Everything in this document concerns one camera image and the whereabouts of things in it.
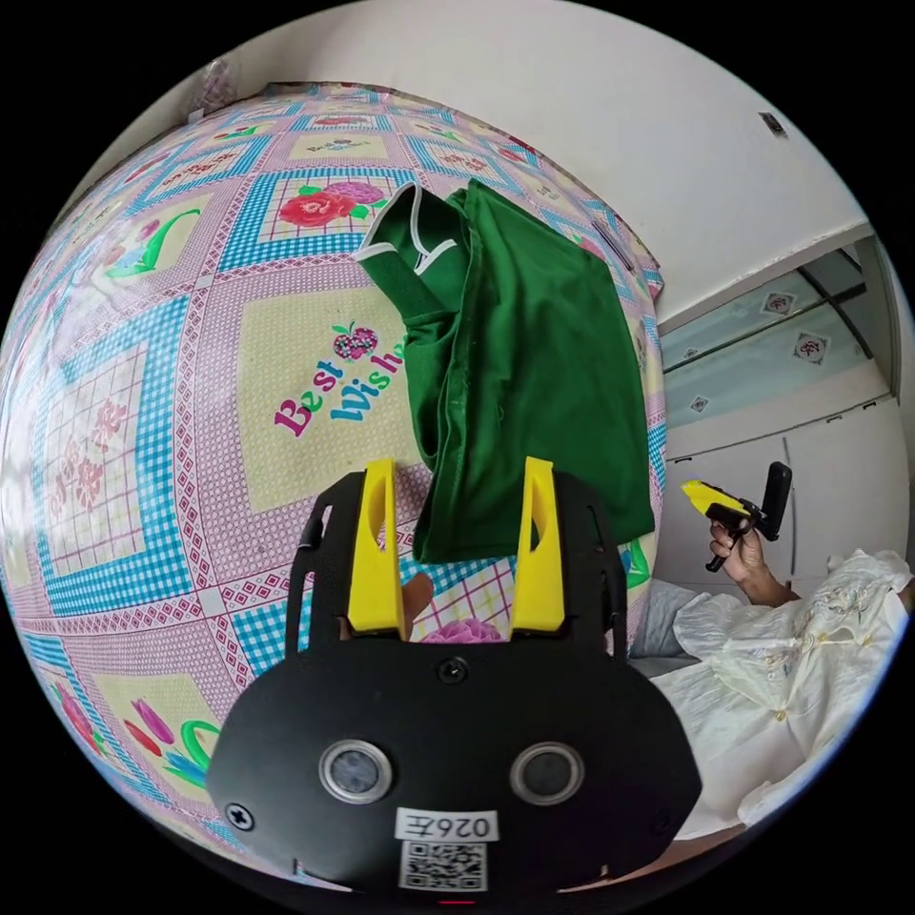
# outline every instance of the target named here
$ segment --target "pink flower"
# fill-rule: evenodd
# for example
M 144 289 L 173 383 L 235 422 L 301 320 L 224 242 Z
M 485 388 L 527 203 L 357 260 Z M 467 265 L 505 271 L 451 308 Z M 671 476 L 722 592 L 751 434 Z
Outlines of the pink flower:
M 478 642 L 502 641 L 497 628 L 488 622 L 453 620 L 446 623 L 437 632 L 431 632 L 422 640 L 426 644 L 474 644 Z
M 144 238 L 149 238 L 150 235 L 152 235 L 153 232 L 155 232 L 155 230 L 158 229 L 158 228 L 159 228 L 159 220 L 158 220 L 158 219 L 154 219 L 152 222 L 148 222 L 148 223 L 147 223 L 147 224 L 137 233 L 137 236 L 136 236 L 136 237 L 137 237 L 140 241 L 143 241 Z
M 337 181 L 329 184 L 325 189 L 330 193 L 339 193 L 344 197 L 351 197 L 356 203 L 377 203 L 384 199 L 384 191 L 374 184 L 362 181 Z
M 79 463 L 79 459 L 79 445 L 76 443 L 76 439 L 73 438 L 73 436 L 70 436 L 67 441 L 67 446 L 64 448 L 64 462 L 60 469 L 61 477 L 65 482 L 69 483 L 74 479 L 76 475 L 76 465 Z
M 134 700 L 131 705 L 154 737 L 163 743 L 174 743 L 174 734 L 170 727 L 142 699 Z
M 107 399 L 95 415 L 95 426 L 92 429 L 92 442 L 103 452 L 108 451 L 108 440 L 121 428 L 121 421 L 127 416 L 127 407 Z
M 94 464 L 87 457 L 80 461 L 77 468 L 76 497 L 88 512 L 92 510 L 102 488 L 103 471 L 101 464 Z

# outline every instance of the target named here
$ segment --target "cabinet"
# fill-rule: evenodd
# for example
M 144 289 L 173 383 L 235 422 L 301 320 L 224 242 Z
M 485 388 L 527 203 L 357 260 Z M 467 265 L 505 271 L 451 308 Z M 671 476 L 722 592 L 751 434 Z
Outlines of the cabinet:
M 905 555 L 908 470 L 899 407 L 887 397 L 785 434 L 794 471 L 793 577 L 822 580 L 831 555 Z
M 792 581 L 805 595 L 825 578 L 830 556 L 856 549 L 905 555 L 909 486 L 903 426 L 896 401 L 885 396 L 781 435 L 668 460 L 655 576 L 693 590 L 732 592 L 724 573 L 705 571 L 709 522 L 681 486 L 702 479 L 759 505 L 775 460 L 794 475 L 781 535 L 764 542 L 777 578 Z

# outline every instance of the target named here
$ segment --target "green shirt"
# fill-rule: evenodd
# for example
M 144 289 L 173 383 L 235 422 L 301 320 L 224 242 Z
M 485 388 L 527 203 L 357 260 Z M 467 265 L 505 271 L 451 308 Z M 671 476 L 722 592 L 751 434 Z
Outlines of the green shirt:
M 654 529 L 641 376 L 606 264 L 476 180 L 447 200 L 400 188 L 356 259 L 407 330 L 433 473 L 417 561 L 514 555 L 527 456 L 594 487 L 617 543 Z

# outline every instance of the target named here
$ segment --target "glass shelf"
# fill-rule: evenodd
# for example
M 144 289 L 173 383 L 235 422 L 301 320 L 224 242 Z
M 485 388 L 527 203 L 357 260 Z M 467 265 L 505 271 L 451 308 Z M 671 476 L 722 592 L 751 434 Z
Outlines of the glass shelf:
M 664 371 L 680 371 L 684 361 L 698 359 L 736 339 L 775 326 L 823 299 L 821 292 L 799 273 L 780 276 L 662 336 Z
M 803 268 L 803 273 L 822 286 L 827 295 L 841 295 L 864 283 L 861 268 L 842 251 L 818 257 Z
M 800 285 L 789 287 L 784 280 L 774 285 L 782 290 L 801 289 Z M 797 295 L 797 301 L 800 301 L 800 292 Z M 758 314 L 759 291 L 753 294 L 752 300 Z M 746 317 L 755 319 L 752 314 Z M 730 318 L 733 323 L 727 324 L 726 320 L 712 327 L 733 327 L 736 323 L 733 312 Z M 742 327 L 742 333 L 746 333 L 746 325 Z M 723 331 L 719 331 L 718 336 L 726 341 Z M 791 394 L 804 385 L 853 368 L 867 359 L 867 353 L 842 316 L 830 303 L 824 302 L 805 313 L 782 318 L 748 339 L 726 345 L 705 358 L 697 358 L 665 373 L 668 428 Z

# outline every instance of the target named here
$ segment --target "decorative sticker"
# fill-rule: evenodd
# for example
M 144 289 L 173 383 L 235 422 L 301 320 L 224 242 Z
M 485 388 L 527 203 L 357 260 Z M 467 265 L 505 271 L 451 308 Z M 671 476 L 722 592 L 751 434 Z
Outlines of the decorative sticker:
M 769 293 L 762 303 L 764 315 L 789 315 L 797 296 L 793 293 Z
M 827 336 L 808 334 L 806 331 L 801 331 L 798 334 L 797 342 L 794 344 L 794 355 L 803 362 L 823 365 L 828 349 L 829 338 Z

